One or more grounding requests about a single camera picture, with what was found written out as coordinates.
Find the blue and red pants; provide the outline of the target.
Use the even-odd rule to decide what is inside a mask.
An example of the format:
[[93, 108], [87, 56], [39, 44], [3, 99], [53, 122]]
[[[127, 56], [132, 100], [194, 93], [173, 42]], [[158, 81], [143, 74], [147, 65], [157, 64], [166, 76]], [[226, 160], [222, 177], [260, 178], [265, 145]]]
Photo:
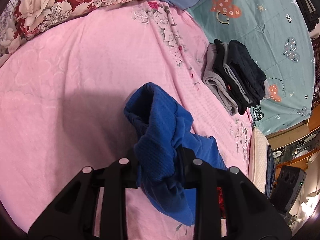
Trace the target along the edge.
[[184, 170], [178, 148], [188, 148], [212, 167], [226, 170], [215, 138], [191, 133], [191, 114], [151, 82], [131, 96], [124, 115], [138, 137], [133, 147], [140, 163], [137, 184], [159, 212], [184, 225], [193, 225], [196, 191], [183, 188]]

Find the dark blue denim garment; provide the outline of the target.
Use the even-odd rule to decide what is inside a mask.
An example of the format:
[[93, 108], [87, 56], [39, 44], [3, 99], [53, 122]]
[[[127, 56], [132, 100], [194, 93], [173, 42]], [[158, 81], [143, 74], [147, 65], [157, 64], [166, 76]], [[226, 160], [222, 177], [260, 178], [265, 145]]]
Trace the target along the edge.
[[266, 171], [266, 185], [265, 194], [270, 197], [273, 184], [275, 181], [276, 166], [274, 163], [273, 151], [270, 145], [267, 147], [267, 171]]

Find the wooden display cabinet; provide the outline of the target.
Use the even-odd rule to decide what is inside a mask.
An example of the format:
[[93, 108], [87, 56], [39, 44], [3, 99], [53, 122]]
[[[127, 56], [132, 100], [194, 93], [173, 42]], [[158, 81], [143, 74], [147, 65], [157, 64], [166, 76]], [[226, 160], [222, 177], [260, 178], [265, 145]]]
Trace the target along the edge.
[[267, 136], [273, 150], [276, 175], [283, 166], [307, 170], [319, 153], [319, 106], [316, 106], [308, 120], [285, 131]]

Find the white quilted pillow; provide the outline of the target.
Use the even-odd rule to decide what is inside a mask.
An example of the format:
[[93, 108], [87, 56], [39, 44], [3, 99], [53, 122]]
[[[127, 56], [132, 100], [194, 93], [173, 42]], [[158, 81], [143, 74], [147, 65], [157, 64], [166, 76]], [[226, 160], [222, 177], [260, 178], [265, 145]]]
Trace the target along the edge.
[[268, 146], [266, 137], [255, 127], [251, 137], [248, 178], [262, 193], [265, 193], [266, 187]]

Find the black grey folded garment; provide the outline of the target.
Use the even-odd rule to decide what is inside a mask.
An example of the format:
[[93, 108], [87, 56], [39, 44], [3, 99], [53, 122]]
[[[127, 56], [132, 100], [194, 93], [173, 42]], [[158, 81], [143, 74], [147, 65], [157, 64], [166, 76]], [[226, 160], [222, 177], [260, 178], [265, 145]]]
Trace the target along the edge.
[[248, 108], [255, 107], [258, 103], [248, 92], [240, 76], [231, 65], [227, 63], [228, 44], [215, 39], [214, 45], [217, 57], [213, 63], [213, 71], [221, 77], [225, 83], [227, 94], [238, 106], [238, 113], [244, 115]]

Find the black folded garment top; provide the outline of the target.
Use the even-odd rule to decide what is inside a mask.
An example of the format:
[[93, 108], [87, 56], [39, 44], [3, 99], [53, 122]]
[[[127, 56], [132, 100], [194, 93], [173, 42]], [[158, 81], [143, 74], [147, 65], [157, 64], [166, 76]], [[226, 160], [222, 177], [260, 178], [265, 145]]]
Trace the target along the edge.
[[266, 95], [266, 75], [251, 58], [244, 44], [237, 40], [229, 42], [227, 64], [232, 70], [235, 70], [245, 91], [252, 97], [253, 104], [259, 106]]

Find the grey folded garment bottom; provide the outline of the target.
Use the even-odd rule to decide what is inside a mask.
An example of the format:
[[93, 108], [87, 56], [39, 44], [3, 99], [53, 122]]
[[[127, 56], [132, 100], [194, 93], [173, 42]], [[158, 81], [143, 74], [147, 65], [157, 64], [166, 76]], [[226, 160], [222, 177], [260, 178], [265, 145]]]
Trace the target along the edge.
[[214, 63], [217, 63], [217, 56], [216, 46], [210, 43], [207, 48], [206, 66], [202, 75], [202, 81], [216, 96], [227, 113], [229, 115], [236, 115], [238, 113], [237, 103], [228, 94], [222, 78], [213, 70]]

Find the teal heart-print blanket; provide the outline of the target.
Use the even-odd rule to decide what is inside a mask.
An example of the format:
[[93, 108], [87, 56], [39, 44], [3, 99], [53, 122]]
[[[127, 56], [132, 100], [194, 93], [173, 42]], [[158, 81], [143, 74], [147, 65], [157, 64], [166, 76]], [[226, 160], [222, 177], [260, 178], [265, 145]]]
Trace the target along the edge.
[[275, 92], [251, 110], [265, 135], [309, 118], [314, 53], [295, 0], [200, 0], [188, 12], [209, 41], [241, 42], [265, 73]]

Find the red floral pillow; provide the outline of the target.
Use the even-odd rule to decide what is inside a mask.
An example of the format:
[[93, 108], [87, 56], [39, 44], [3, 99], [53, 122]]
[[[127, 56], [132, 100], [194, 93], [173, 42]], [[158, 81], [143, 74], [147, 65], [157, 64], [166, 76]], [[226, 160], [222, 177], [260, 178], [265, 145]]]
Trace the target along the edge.
[[25, 42], [99, 7], [133, 0], [1, 0], [1, 64]]

